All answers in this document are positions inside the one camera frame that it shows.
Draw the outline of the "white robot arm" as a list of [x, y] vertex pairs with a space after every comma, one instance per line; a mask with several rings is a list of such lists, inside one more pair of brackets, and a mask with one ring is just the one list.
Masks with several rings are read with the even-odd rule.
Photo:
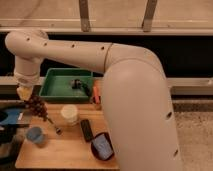
[[40, 30], [5, 37], [14, 76], [31, 89], [45, 58], [102, 73], [101, 103], [120, 171], [182, 171], [170, 90], [157, 55], [144, 47], [51, 40]]

